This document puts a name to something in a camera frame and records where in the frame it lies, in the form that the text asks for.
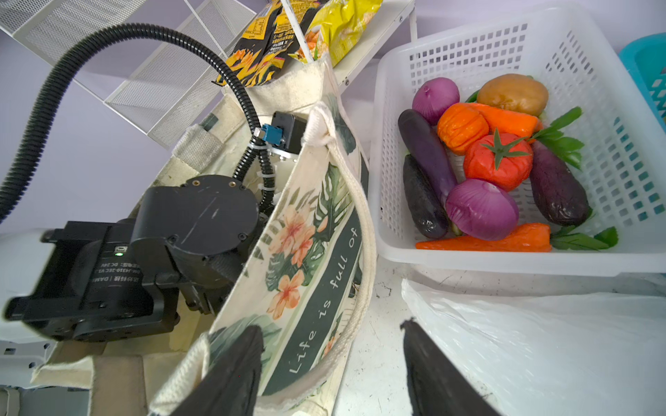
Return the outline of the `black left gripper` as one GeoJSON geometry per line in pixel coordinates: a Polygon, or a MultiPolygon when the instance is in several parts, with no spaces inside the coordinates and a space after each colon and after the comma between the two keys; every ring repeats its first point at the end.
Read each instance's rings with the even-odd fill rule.
{"type": "Polygon", "coordinates": [[[258,228],[251,190],[231,177],[204,175],[147,189],[130,247],[145,289],[174,289],[190,310],[213,314],[239,279],[258,228]]]}

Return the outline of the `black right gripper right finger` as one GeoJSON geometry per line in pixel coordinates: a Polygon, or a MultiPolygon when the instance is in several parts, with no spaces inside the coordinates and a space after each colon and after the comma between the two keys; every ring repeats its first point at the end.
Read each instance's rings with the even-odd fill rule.
{"type": "Polygon", "coordinates": [[[413,320],[401,324],[407,386],[414,415],[499,416],[465,379],[426,331],[413,320]]]}

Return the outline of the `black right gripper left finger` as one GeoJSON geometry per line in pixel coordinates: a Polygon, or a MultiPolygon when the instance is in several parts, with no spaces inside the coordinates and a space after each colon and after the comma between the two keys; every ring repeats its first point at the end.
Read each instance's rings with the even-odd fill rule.
{"type": "Polygon", "coordinates": [[[245,329],[173,414],[252,416],[258,397],[263,351],[260,327],[245,329]]]}

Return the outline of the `canvas floral tote bag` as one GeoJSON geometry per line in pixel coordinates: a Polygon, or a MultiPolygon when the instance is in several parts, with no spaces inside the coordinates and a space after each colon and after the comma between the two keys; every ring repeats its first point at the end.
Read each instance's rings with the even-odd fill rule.
{"type": "Polygon", "coordinates": [[[276,159],[275,208],[214,318],[184,312],[173,332],[58,343],[32,381],[89,391],[91,415],[168,415],[250,326],[264,336],[258,415],[330,415],[376,276],[369,169],[328,59],[248,91],[262,121],[305,118],[302,151],[276,159]]]}

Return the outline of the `white plastic grocery bag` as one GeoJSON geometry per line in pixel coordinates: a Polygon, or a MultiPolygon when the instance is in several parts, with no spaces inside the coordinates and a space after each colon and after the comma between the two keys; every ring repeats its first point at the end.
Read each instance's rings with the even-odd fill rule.
{"type": "Polygon", "coordinates": [[[472,296],[408,280],[402,298],[501,414],[665,412],[662,296],[472,296]]]}

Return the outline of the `black yellow Lays chips bag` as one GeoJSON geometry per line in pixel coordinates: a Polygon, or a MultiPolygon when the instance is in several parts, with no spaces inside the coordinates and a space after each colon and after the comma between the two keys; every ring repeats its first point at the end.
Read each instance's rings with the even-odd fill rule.
{"type": "Polygon", "coordinates": [[[248,24],[227,66],[251,88],[277,80],[296,62],[307,60],[282,3],[272,1],[248,24]]]}

